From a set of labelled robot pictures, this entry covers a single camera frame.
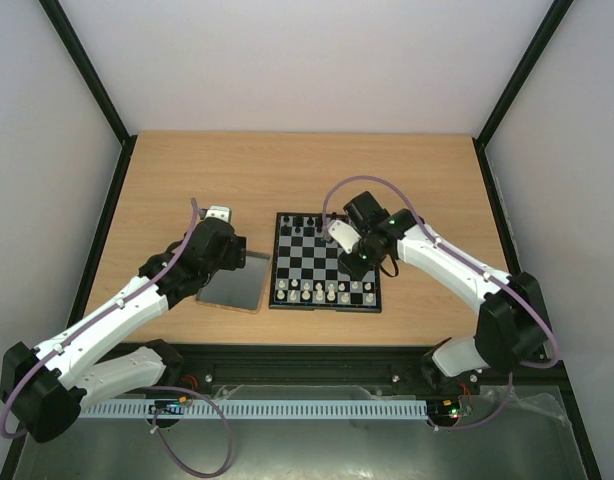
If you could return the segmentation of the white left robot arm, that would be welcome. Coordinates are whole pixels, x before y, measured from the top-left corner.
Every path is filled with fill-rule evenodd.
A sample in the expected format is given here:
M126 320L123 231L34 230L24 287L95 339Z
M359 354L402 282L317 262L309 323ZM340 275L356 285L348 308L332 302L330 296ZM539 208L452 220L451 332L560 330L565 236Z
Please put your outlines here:
M3 356L0 435L30 434L37 442L61 435L82 410L130 390L155 385L163 354L141 347L117 361L103 356L148 321L195 296L220 270L244 267L246 240L229 208L213 206L193 219L183 239L151 256L136 276L101 307L54 337Z

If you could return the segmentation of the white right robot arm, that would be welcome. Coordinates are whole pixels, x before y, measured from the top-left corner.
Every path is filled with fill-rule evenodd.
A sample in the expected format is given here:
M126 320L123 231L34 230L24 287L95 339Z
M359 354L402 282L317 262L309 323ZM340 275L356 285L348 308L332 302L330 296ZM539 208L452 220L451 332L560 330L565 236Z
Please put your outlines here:
M325 231L342 252L340 270L361 280L385 259L410 265L430 275L457 295L477 316L470 337L450 338L434 347L423 367L423 379L442 392L471 370L502 374L516 366L534 367L531 356L554 335L538 281L521 272L495 269L443 239L410 209L391 214L365 191L344 211L348 220L330 220Z

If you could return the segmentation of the black white chess board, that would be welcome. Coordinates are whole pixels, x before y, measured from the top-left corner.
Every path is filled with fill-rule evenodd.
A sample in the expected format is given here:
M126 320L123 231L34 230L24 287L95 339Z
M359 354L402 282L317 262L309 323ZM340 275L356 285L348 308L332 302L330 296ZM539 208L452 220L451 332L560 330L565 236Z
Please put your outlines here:
M269 295L269 307L271 309L287 310L331 310L338 312L363 312L380 313L382 311L382 298L380 287L380 271L375 269L365 275L361 281L352 280L343 274L338 268L338 256L343 252L342 248L332 240L323 237L323 223L319 213L290 213L279 212L276 214L276 226L274 236L274 250L271 269L271 287ZM288 295L291 290L290 282L296 279L299 282L297 300L290 302ZM286 281L286 288L279 289L278 282ZM310 302L302 302L301 294L303 283L311 284ZM314 284L321 282L323 290L322 302L314 301ZM351 290L351 283L360 284L359 291ZM327 287L335 283L337 287L337 299L333 303L326 300ZM340 292L338 285L345 283L347 290ZM373 283L374 291L366 292L365 284ZM284 301L277 299L279 290L284 290ZM349 295L349 302L343 304L340 301L342 294ZM374 300L366 303L365 297L372 293Z

